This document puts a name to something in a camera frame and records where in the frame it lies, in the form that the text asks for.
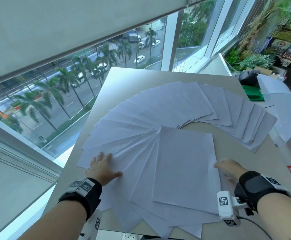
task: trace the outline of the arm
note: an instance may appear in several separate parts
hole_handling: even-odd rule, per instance
[[[104,160],[103,153],[97,159],[91,160],[90,169],[86,171],[87,177],[99,181],[104,186],[122,172],[112,172],[108,162],[112,155],[108,154]],[[85,224],[87,213],[81,203],[77,201],[61,201],[47,214],[34,223],[18,240],[77,240]]]
[[[217,162],[215,167],[222,169],[226,175],[239,180],[248,170],[232,159]],[[268,233],[274,240],[291,240],[291,198],[271,193],[258,202],[258,214]]]

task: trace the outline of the roller blind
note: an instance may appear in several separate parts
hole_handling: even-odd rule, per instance
[[[0,231],[57,181],[31,161],[0,143]]]
[[[200,1],[0,0],[0,77]]]

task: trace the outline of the hand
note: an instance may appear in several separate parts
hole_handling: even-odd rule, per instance
[[[112,172],[109,169],[108,162],[112,158],[111,153],[107,154],[104,160],[102,160],[102,158],[103,152],[99,153],[97,159],[92,157],[90,169],[86,170],[86,176],[97,180],[102,186],[104,186],[110,183],[114,178],[121,177],[122,172]]]
[[[225,158],[225,159],[222,159],[220,162],[216,162],[214,164],[214,167],[217,169],[223,170],[223,172],[227,176],[234,177],[236,180],[239,180],[239,177],[243,173],[248,172],[247,169],[245,169],[238,162],[230,158]]]

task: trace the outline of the fanned paper stack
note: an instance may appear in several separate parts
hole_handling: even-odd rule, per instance
[[[99,208],[112,208],[125,232],[145,220],[162,238],[175,226],[201,238],[203,223],[220,221],[213,136],[178,130],[199,121],[256,152],[276,118],[221,87],[175,82],[131,97],[95,124],[77,166],[112,153],[109,166],[123,176],[103,187]]]

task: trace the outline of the white umbrella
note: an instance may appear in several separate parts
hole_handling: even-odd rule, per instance
[[[258,74],[258,81],[267,106],[273,106],[278,118],[275,128],[280,137],[287,142],[291,138],[291,91],[280,80]]]

